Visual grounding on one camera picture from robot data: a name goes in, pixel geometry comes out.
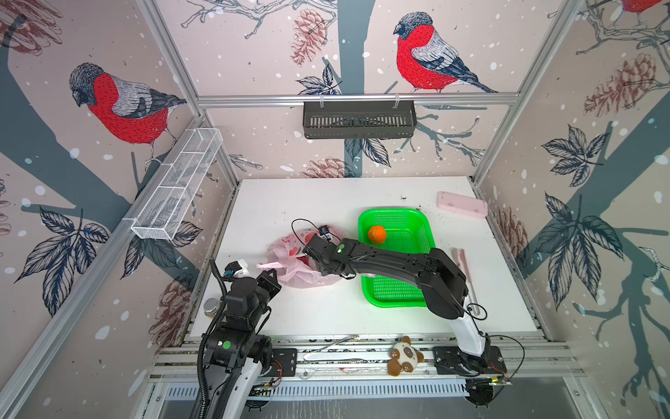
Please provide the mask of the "orange fruit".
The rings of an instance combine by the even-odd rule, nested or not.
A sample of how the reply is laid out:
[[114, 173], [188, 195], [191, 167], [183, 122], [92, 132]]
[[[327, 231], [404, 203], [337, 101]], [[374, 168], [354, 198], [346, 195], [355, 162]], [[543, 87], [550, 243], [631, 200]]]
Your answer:
[[372, 244], [384, 244], [387, 240], [387, 231], [380, 225], [374, 225], [368, 230], [367, 236]]

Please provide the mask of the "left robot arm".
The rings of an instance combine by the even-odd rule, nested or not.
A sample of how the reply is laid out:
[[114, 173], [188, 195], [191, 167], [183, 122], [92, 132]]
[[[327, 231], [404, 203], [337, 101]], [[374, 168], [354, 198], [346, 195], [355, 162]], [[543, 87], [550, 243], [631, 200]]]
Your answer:
[[212, 268], [223, 297], [198, 349], [192, 418], [239, 418], [256, 379], [272, 363], [271, 338], [259, 330], [281, 290], [277, 271], [237, 278], [235, 267], [231, 264], [225, 273]]

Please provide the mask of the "pink plastic bag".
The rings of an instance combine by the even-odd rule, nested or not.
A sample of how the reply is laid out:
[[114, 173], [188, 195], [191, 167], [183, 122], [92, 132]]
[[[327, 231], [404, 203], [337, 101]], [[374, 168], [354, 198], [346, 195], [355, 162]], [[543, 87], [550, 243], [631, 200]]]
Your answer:
[[268, 248], [267, 262], [256, 267], [263, 271], [275, 269], [280, 284], [293, 288], [331, 286], [339, 282], [340, 275], [322, 274], [316, 262], [304, 253], [305, 245], [317, 235], [318, 230], [310, 228], [276, 240]]

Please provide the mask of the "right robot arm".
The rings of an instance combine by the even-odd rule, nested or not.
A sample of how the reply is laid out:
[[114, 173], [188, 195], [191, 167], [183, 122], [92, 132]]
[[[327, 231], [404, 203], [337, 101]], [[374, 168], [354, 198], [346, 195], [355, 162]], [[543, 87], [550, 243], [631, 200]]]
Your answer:
[[444, 251], [433, 248], [428, 253], [403, 253], [354, 239], [334, 244], [314, 236], [304, 253], [324, 275], [344, 279], [382, 276], [420, 290], [427, 309], [449, 322], [457, 342], [457, 349], [435, 360], [439, 372], [464, 377], [507, 373], [499, 348], [491, 345], [490, 337], [476, 326], [469, 313], [466, 275]]

